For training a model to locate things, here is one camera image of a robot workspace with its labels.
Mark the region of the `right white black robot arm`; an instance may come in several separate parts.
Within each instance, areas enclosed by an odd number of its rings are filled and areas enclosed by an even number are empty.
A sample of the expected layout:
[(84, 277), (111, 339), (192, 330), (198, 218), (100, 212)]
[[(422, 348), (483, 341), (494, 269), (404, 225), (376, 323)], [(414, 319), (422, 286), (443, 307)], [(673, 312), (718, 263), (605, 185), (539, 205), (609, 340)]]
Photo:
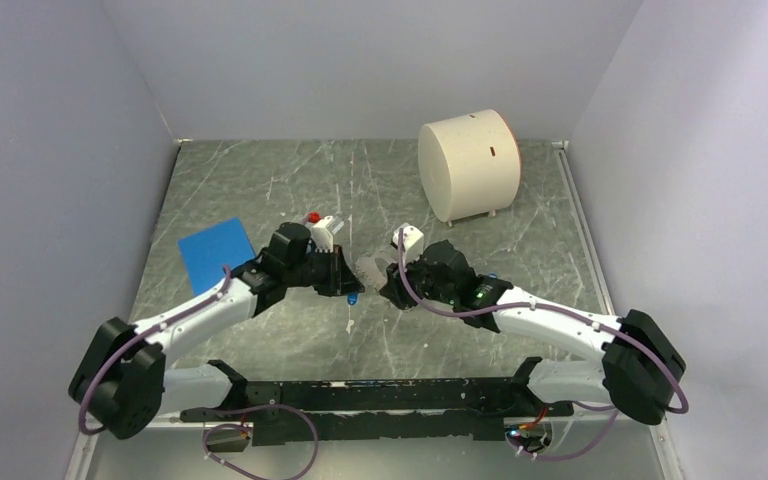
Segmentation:
[(612, 406), (645, 425), (689, 411), (680, 380), (686, 363), (654, 319), (623, 316), (549, 301), (494, 274), (480, 274), (450, 242), (419, 252), (402, 247), (372, 259), (365, 270), (396, 308), (420, 307), (493, 333), (521, 335), (560, 348), (571, 361), (529, 357), (511, 378), (510, 402), (533, 415), (550, 404)]

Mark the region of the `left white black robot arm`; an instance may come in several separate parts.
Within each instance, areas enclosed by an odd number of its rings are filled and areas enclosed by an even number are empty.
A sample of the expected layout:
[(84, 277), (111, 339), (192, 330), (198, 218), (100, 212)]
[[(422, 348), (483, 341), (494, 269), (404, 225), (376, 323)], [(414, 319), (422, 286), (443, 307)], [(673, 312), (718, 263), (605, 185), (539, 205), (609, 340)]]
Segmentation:
[(132, 324), (118, 317), (102, 323), (68, 387), (79, 406), (79, 431), (128, 439), (170, 412), (204, 409), (222, 420), (241, 415), (249, 403), (242, 374), (221, 360), (181, 370), (172, 364), (266, 312), (291, 288), (310, 287), (325, 297), (363, 292), (335, 240), (343, 225), (338, 216), (285, 222), (253, 259), (223, 266), (218, 283), (189, 301)]

